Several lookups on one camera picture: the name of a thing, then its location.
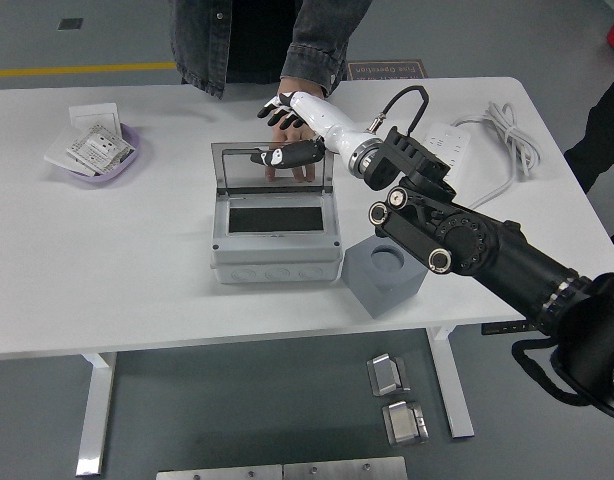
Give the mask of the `person's left hand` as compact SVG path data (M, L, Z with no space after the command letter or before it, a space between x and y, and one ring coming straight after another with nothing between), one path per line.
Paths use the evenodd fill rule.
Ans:
M293 77L283 77L280 80L277 90L278 93L291 93L296 91L306 92L320 99L324 98L323 89L317 83ZM307 125L302 125L299 128L290 126L285 130L275 125L272 131L272 141L280 143L311 140L315 136L315 133ZM292 173L294 179L298 182L312 182L315 179L315 165L310 164L304 167L294 168Z

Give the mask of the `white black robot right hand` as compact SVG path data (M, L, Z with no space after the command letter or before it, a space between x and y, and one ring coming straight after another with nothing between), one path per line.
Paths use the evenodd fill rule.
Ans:
M348 162L352 175L362 177L381 140L364 132L338 108L305 92L279 94L265 104L260 118L270 116L270 126L285 128L294 123L307 125L313 140L293 142L255 151L250 160L276 169L293 169L319 162L330 151Z

